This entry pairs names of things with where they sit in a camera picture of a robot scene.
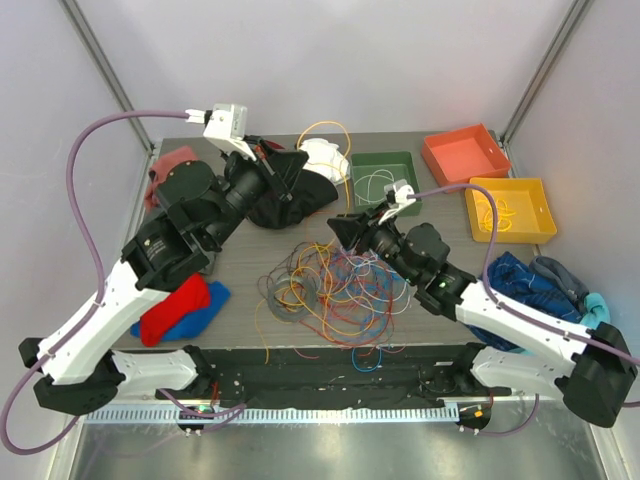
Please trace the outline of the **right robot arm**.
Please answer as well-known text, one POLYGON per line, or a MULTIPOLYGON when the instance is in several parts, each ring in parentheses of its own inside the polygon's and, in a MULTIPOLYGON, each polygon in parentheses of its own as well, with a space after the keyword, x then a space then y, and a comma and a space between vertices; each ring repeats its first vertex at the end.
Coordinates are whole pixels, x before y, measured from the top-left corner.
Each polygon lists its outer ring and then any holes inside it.
POLYGON ((480 346, 456 365, 451 380, 465 395, 508 388, 560 400, 575 415, 610 428, 636 382, 638 360, 613 325, 591 328, 547 315, 510 299, 447 259, 450 248, 435 227, 421 223, 402 233, 385 205, 327 222, 341 246, 373 252, 407 283, 433 315, 491 332, 522 353, 480 346))

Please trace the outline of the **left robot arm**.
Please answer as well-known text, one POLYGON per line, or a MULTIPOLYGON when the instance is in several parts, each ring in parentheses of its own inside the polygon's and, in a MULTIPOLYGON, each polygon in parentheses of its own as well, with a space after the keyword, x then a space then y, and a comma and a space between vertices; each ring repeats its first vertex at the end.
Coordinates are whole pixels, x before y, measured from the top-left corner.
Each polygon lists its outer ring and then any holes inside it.
POLYGON ((73 416, 94 412, 116 398, 161 389, 205 397, 215 372, 194 346, 165 353, 126 354, 115 341, 149 309, 177 291, 209 263, 267 193, 282 200, 308 161, 303 150, 275 149, 249 136, 222 153, 218 177, 200 160, 176 165, 155 191, 159 206, 123 247, 97 301, 86 302, 44 339, 19 346, 23 363, 41 373, 33 390, 40 407, 73 416))

